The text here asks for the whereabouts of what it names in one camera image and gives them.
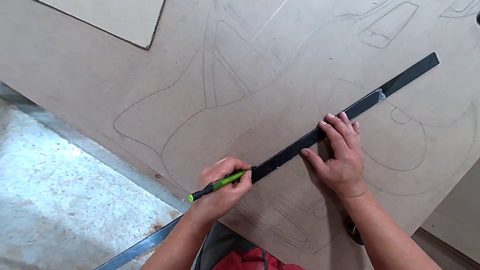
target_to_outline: concrete floor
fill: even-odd
[[[41,111],[29,115],[0,99],[0,270],[94,269],[180,214],[31,116],[41,118]],[[96,147],[100,156],[111,155]],[[138,269],[147,258],[124,269]]]

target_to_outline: finger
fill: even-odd
[[[211,171],[213,172],[215,178],[219,178],[232,173],[234,170],[248,169],[250,169],[250,165],[248,165],[248,163],[234,157],[228,157],[220,163],[213,165]]]
[[[345,126],[347,126],[349,130],[355,132],[355,130],[352,127],[352,124],[350,123],[350,120],[348,119],[347,113],[345,113],[344,111],[341,112],[339,115],[339,118],[340,120],[342,120],[342,122],[345,124]]]
[[[335,128],[333,128],[331,125],[327,124],[324,121],[321,121],[319,125],[320,128],[327,134],[327,137],[330,140],[335,155],[341,155],[348,149],[348,146],[345,143],[343,136],[338,133]]]
[[[312,164],[319,175],[325,175],[327,173],[327,165],[313,150],[304,148],[300,153]]]
[[[335,127],[335,130],[337,130],[338,133],[342,135],[348,148],[353,149],[358,146],[353,128],[348,128],[343,120],[331,115],[330,113],[327,115],[326,119]]]
[[[241,176],[235,189],[243,195],[252,189],[252,171],[249,170]]]
[[[355,131],[355,133],[359,135],[359,134],[360,134],[360,125],[359,125],[359,123],[358,123],[358,122],[353,123],[352,127],[353,127],[353,130]]]
[[[226,159],[228,159],[228,157],[226,157],[226,158],[223,158],[223,159],[221,159],[221,160],[219,160],[219,161],[215,162],[215,164],[214,164],[214,165],[217,165],[217,164],[219,164],[220,162],[222,162],[222,161],[224,161],[224,160],[226,160]]]

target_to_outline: person's right hand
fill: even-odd
[[[305,148],[301,154],[315,168],[321,179],[343,198],[359,197],[368,190],[363,180],[363,156],[360,151],[360,129],[358,123],[350,124],[347,114],[340,118],[328,114],[319,123],[331,142],[335,158],[324,162],[314,151]]]

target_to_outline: red clothing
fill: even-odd
[[[213,270],[305,270],[294,264],[284,264],[261,248],[252,249],[243,254],[234,251],[223,258]]]

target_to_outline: plywood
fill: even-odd
[[[38,0],[148,49],[164,0]]]
[[[202,168],[259,164],[432,51],[439,66],[357,119],[369,188],[413,233],[480,156],[478,0],[171,0],[150,51],[1,3],[2,80],[179,196]],[[361,269],[344,216],[297,157],[222,222],[285,263]]]
[[[480,161],[463,176],[422,228],[480,262]]]

